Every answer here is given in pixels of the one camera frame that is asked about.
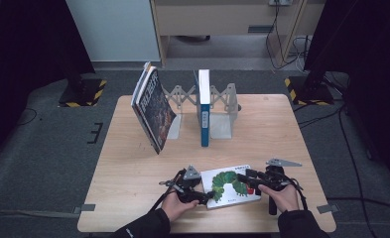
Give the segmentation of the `dark lava cover book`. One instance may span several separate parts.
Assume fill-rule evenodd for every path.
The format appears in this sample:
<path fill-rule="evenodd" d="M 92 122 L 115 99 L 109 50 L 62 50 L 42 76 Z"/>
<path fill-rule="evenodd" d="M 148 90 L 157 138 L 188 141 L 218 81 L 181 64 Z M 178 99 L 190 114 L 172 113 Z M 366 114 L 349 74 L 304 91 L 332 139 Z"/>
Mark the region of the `dark lava cover book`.
<path fill-rule="evenodd" d="M 166 98 L 158 70 L 151 66 L 140 88 L 135 104 L 131 106 L 151 146 L 157 154 L 164 149 L 169 131 L 176 118 Z"/>

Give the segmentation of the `person's right hand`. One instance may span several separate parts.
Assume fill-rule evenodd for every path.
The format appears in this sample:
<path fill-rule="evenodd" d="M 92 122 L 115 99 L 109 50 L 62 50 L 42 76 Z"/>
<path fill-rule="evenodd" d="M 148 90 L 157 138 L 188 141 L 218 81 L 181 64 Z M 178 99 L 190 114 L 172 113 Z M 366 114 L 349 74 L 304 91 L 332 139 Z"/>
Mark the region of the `person's right hand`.
<path fill-rule="evenodd" d="M 281 213 L 300 209 L 297 191 L 291 184 L 287 185 L 280 191 L 273 190 L 263 184 L 260 184 L 258 188 L 274 200 L 278 210 Z"/>

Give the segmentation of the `person's left hand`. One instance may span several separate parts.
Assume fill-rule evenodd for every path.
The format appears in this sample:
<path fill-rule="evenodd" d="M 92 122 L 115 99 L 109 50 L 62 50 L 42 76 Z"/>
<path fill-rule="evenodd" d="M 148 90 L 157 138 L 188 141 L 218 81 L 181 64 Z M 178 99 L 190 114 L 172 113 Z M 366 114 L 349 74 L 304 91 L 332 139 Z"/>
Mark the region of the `person's left hand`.
<path fill-rule="evenodd" d="M 175 192 L 169 193 L 162 202 L 161 208 L 164 210 L 171 222 L 176 221 L 185 212 L 198 206 L 198 201 L 194 200 L 189 203 L 183 203 L 179 200 Z"/>

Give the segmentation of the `thick blue book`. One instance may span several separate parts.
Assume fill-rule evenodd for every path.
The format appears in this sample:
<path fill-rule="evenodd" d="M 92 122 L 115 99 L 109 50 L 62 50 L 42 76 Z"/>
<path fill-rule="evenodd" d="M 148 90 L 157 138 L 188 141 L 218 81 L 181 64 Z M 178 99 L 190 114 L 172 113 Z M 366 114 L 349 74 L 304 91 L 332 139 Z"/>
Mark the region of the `thick blue book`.
<path fill-rule="evenodd" d="M 210 85 L 209 70 L 200 69 L 195 77 L 195 102 L 198 125 L 200 129 L 200 145 L 209 145 L 209 112 Z"/>

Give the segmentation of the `grey tape strip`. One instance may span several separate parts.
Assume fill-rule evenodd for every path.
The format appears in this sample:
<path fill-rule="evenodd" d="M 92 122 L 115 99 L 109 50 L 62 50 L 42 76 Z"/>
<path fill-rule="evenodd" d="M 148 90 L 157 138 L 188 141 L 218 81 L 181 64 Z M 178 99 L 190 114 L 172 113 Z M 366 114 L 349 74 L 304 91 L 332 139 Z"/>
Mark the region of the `grey tape strip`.
<path fill-rule="evenodd" d="M 83 204 L 81 206 L 75 206 L 72 210 L 73 214 L 81 214 L 83 211 L 94 211 L 95 204 Z"/>
<path fill-rule="evenodd" d="M 318 206 L 317 210 L 320 214 L 328 213 L 328 212 L 335 213 L 335 212 L 339 212 L 339 207 L 336 204 L 326 204 L 326 205 Z"/>

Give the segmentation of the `grey expandable bookend rack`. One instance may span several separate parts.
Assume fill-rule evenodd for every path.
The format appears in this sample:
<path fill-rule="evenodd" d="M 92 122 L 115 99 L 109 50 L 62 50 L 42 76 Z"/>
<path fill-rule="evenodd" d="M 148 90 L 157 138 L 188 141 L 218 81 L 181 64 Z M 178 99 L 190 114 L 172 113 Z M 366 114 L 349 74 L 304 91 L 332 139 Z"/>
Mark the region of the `grey expandable bookend rack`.
<path fill-rule="evenodd" d="M 194 85 L 188 91 L 184 91 L 180 85 L 176 85 L 171 91 L 164 89 L 166 98 L 171 105 L 177 108 L 177 119 L 172 126 L 170 139 L 178 139 L 180 125 L 183 122 L 184 103 L 191 103 L 197 111 L 200 111 L 201 96 L 198 93 L 198 86 Z M 233 124 L 237 119 L 241 105 L 237 100 L 236 87 L 229 83 L 226 88 L 219 92 L 214 85 L 209 87 L 210 97 L 206 101 L 209 106 L 209 138 L 210 139 L 231 139 Z"/>

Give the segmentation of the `white cabinet panel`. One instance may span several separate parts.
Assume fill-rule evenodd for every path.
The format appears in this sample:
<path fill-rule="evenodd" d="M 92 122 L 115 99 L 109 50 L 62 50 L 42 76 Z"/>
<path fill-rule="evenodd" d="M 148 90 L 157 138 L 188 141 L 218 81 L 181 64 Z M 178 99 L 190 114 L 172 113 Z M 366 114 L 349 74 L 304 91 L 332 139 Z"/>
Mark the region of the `white cabinet panel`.
<path fill-rule="evenodd" d="M 66 0 L 89 58 L 159 61 L 150 0 Z"/>

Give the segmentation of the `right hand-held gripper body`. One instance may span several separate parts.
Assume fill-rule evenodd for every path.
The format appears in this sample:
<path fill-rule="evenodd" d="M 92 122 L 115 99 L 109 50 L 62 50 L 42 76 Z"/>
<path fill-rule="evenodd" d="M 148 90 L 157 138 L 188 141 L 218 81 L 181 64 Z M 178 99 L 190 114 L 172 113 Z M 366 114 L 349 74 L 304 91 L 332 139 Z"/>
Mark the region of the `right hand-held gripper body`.
<path fill-rule="evenodd" d="M 287 185 L 291 184 L 296 189 L 297 196 L 303 197 L 302 189 L 299 183 L 294 178 L 289 178 L 285 174 L 284 166 L 299 167 L 300 164 L 296 164 L 293 162 L 288 162 L 280 159 L 271 159 L 270 161 L 267 162 L 265 171 L 258 172 L 257 179 L 259 179 L 260 184 L 266 185 L 276 191 L 280 191 L 284 189 Z M 269 196 L 269 214 L 276 215 L 277 210 L 278 208 L 274 200 Z"/>

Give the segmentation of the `beige wooden desk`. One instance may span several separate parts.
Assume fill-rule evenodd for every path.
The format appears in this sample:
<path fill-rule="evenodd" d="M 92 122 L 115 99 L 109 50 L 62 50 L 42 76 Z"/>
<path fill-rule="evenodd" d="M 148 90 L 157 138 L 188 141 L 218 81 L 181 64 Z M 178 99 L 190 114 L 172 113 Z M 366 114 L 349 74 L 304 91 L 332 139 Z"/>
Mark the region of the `beige wooden desk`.
<path fill-rule="evenodd" d="M 276 64 L 288 62 L 294 39 L 311 36 L 326 0 L 150 0 L 160 61 L 167 60 L 170 37 L 266 34 Z"/>

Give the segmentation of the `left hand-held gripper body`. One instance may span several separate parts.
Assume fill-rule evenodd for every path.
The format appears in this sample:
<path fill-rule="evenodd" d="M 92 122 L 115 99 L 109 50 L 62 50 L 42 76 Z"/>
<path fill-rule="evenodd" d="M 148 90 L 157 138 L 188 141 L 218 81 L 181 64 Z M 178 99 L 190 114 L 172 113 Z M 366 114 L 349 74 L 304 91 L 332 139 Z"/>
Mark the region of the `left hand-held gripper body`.
<path fill-rule="evenodd" d="M 201 198 L 200 191 L 195 190 L 200 182 L 200 173 L 194 166 L 189 165 L 186 169 L 178 171 L 176 176 L 167 182 L 167 186 L 176 191 L 181 202 L 189 203 Z"/>

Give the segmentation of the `yellow-black striped stand base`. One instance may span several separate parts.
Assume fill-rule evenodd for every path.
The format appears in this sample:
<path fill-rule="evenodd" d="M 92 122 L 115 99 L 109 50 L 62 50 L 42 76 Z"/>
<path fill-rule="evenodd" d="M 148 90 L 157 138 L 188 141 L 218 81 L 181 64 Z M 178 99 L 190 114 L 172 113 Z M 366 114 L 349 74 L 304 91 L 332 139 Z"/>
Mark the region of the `yellow-black striped stand base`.
<path fill-rule="evenodd" d="M 64 65 L 63 71 L 67 86 L 59 99 L 59 106 L 96 105 L 106 85 L 106 80 L 101 78 L 83 79 L 72 65 Z"/>
<path fill-rule="evenodd" d="M 297 76 L 289 76 L 284 82 L 288 89 L 292 102 L 295 105 L 331 105 L 333 97 L 326 85 L 323 84 L 323 77 L 315 78 L 302 69 L 300 56 L 294 59 L 296 69 L 301 73 Z"/>

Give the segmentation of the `white caterpillar picture book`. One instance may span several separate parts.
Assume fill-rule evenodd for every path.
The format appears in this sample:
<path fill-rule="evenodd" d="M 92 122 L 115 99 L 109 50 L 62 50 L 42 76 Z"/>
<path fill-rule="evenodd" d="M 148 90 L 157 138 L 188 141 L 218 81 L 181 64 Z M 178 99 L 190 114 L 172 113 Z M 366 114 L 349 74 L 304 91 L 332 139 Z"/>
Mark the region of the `white caterpillar picture book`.
<path fill-rule="evenodd" d="M 237 179 L 237 175 L 246 175 L 249 165 L 227 167 L 200 173 L 205 193 L 214 192 L 214 196 L 207 202 L 208 209 L 256 201 L 261 199 L 254 188 Z"/>

